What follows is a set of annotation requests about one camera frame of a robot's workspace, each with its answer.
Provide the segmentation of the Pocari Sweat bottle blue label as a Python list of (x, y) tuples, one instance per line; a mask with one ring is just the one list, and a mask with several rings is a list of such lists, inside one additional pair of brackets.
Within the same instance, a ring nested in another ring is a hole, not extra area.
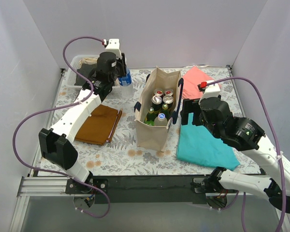
[(130, 70), (127, 68), (126, 71), (126, 76), (119, 77), (118, 81), (123, 98), (130, 98), (133, 96), (133, 83)]

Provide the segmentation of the Pocari Sweat bottle cloudy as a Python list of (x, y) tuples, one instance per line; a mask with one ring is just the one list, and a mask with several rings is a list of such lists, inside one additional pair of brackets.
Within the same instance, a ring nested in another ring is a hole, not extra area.
[(159, 113), (154, 120), (154, 126), (167, 126), (168, 120), (164, 113)]

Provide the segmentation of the beige canvas tote bag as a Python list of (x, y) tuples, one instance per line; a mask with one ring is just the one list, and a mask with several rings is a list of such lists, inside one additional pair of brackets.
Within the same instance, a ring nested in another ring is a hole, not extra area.
[[(177, 122), (183, 93), (183, 85), (184, 80), (181, 77), (180, 71), (165, 72), (156, 67), (148, 76), (141, 96), (134, 106), (138, 146), (156, 151), (165, 150), (169, 128), (172, 124)], [(144, 123), (148, 109), (152, 105), (151, 99), (154, 96), (154, 90), (157, 88), (170, 88), (174, 91), (174, 103), (171, 106), (171, 118), (165, 126), (151, 126)]]

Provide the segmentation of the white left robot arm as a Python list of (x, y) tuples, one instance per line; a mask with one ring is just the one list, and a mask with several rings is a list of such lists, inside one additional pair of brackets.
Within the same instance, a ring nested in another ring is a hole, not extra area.
[(100, 53), (97, 66), (87, 79), (74, 106), (49, 129), (41, 129), (39, 143), (42, 157), (77, 180), (82, 193), (93, 189), (92, 173), (78, 160), (74, 140), (103, 145), (111, 140), (121, 111), (102, 105), (117, 78), (126, 76), (125, 55), (121, 52)]

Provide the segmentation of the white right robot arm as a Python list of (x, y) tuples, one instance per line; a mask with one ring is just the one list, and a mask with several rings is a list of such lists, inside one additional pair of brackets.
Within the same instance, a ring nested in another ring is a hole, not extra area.
[(202, 182), (194, 185), (198, 191), (243, 191), (264, 198), (282, 210), (282, 190), (285, 190), (286, 213), (290, 214), (290, 161), (281, 158), (285, 177), (281, 179), (275, 146), (256, 122), (234, 116), (228, 103), (220, 97), (184, 99), (180, 114), (182, 125), (188, 124), (189, 114), (193, 114), (193, 125), (204, 126), (213, 137), (254, 160), (268, 175), (267, 178), (250, 176), (218, 166)]

